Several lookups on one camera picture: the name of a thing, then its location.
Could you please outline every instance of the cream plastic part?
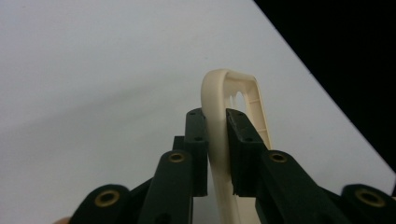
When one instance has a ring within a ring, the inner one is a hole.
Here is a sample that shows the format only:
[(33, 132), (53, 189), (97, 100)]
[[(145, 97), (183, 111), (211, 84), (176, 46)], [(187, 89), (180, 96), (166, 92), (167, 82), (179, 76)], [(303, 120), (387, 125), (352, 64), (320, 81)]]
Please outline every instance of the cream plastic part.
[(209, 135), (209, 161), (221, 223), (259, 224), (255, 199), (233, 195), (225, 109), (236, 105), (238, 92), (245, 100), (245, 113), (264, 144), (271, 148), (256, 78), (227, 69), (214, 70), (206, 74), (201, 88), (202, 109)]

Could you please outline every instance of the curved plastic piece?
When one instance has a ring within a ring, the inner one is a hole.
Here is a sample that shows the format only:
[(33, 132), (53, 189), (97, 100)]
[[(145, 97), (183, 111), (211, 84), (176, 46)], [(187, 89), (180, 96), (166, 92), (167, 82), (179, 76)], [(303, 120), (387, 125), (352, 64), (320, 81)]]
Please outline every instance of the curved plastic piece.
[(233, 195), (225, 109), (232, 108), (230, 99), (233, 99), (233, 104), (236, 105), (235, 97), (238, 92), (244, 97), (245, 113), (264, 144), (271, 148), (256, 78), (227, 69), (214, 70), (206, 74), (201, 88), (202, 109), (209, 136), (209, 161), (221, 223), (259, 224), (255, 199)]

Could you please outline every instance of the white table surface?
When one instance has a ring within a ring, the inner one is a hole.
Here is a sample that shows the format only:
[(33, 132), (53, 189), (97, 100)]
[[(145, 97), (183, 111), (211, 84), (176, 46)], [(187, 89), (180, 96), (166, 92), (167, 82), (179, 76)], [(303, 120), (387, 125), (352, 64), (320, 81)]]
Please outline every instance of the white table surface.
[[(4, 0), (0, 223), (51, 223), (97, 187), (151, 178), (217, 68), (258, 79), (274, 148), (319, 185), (391, 192), (393, 172), (252, 1)], [(208, 189), (194, 223), (219, 223)]]

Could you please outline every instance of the white plastic handle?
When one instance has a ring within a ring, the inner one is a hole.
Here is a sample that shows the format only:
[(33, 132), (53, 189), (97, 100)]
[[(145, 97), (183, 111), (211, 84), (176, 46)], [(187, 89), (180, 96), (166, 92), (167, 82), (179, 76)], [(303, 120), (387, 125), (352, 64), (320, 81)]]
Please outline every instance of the white plastic handle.
[(206, 74), (201, 88), (202, 109), (209, 135), (209, 161), (221, 223), (259, 224), (255, 199), (233, 195), (225, 109), (232, 108), (230, 97), (234, 100), (238, 92), (244, 97), (245, 113), (264, 144), (267, 148), (271, 148), (256, 78), (228, 69), (214, 70)]

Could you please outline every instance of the brass insert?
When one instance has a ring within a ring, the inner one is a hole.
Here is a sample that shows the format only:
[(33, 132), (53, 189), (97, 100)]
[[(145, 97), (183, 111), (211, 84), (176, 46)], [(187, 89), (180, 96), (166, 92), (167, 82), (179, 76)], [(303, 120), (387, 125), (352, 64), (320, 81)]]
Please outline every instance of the brass insert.
[(168, 160), (171, 162), (182, 162), (185, 160), (185, 157), (183, 154), (175, 152), (169, 156)]
[(368, 189), (357, 189), (355, 191), (355, 196), (361, 200), (361, 202), (371, 205), (372, 207), (384, 207), (386, 205), (385, 200), (381, 196)]
[(276, 162), (286, 162), (288, 160), (288, 158), (286, 158), (284, 155), (280, 153), (272, 153), (270, 155), (270, 159)]
[(102, 191), (95, 198), (95, 204), (98, 207), (108, 207), (114, 203), (116, 203), (120, 198), (120, 194), (118, 191), (114, 189), (108, 189)]

